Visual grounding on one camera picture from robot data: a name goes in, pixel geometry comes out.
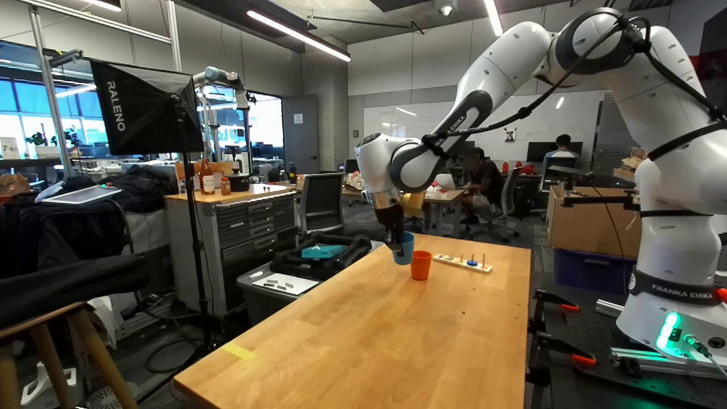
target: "person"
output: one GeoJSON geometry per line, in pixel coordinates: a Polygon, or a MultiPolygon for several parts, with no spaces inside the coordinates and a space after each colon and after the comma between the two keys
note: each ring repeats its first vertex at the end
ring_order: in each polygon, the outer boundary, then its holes
{"type": "Polygon", "coordinates": [[[462,222],[476,222],[476,211],[486,208],[490,203],[499,203],[503,178],[494,161],[484,154],[482,147],[473,147],[465,156],[468,183],[461,193],[461,208],[465,213],[462,222]]]}
{"type": "Polygon", "coordinates": [[[552,174],[548,172],[549,165],[578,168],[578,154],[570,149],[570,135],[559,135],[554,138],[554,145],[557,147],[543,156],[540,191],[552,183],[552,174]]]}
{"type": "Polygon", "coordinates": [[[548,156],[578,156],[576,153],[570,149],[570,135],[559,135],[554,138],[554,149],[544,154],[548,156]]]}

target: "monitor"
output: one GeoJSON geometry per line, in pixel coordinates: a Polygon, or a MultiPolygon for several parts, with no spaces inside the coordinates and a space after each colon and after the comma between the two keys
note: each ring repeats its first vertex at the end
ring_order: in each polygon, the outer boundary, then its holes
{"type": "Polygon", "coordinates": [[[344,161],[344,172],[359,172],[359,161],[356,159],[348,159],[344,161]]]}
{"type": "MultiPolygon", "coordinates": [[[[531,140],[531,144],[527,144],[527,159],[524,159],[524,161],[540,163],[543,156],[544,156],[548,153],[552,153],[552,149],[557,149],[557,144],[554,144],[554,140],[531,140]]],[[[574,153],[574,154],[582,154],[584,144],[582,144],[582,140],[571,140],[571,144],[568,145],[568,149],[574,153]]]]}

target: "blue bin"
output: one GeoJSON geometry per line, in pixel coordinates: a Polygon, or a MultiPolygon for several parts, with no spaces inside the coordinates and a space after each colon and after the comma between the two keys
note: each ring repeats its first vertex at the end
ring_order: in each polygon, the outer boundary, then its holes
{"type": "Polygon", "coordinates": [[[562,286],[623,296],[629,291],[631,258],[554,251],[554,280],[562,286]]]}

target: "wooden table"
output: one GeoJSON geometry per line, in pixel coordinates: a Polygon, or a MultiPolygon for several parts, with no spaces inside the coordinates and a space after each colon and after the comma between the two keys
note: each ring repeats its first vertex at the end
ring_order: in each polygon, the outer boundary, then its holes
{"type": "Polygon", "coordinates": [[[434,264],[409,280],[376,247],[174,377],[202,407],[524,404],[531,252],[416,236],[416,247],[486,254],[490,274],[434,264]]]}

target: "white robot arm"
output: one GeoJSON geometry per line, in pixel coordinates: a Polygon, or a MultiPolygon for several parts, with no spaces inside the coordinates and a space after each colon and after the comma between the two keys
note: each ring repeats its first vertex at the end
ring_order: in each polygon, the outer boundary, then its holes
{"type": "Polygon", "coordinates": [[[631,138],[650,153],[635,172],[642,236],[618,327],[670,356],[725,366],[727,291],[715,283],[719,239],[709,226],[713,213],[727,213],[725,116],[705,102],[678,40],[646,20],[602,7],[559,34],[519,22],[465,70],[453,110],[428,137],[419,144],[366,138],[356,159],[389,241],[395,247],[402,235],[391,189],[427,189],[444,154],[468,135],[490,130],[476,126],[531,76],[552,86],[604,85],[631,138]]]}

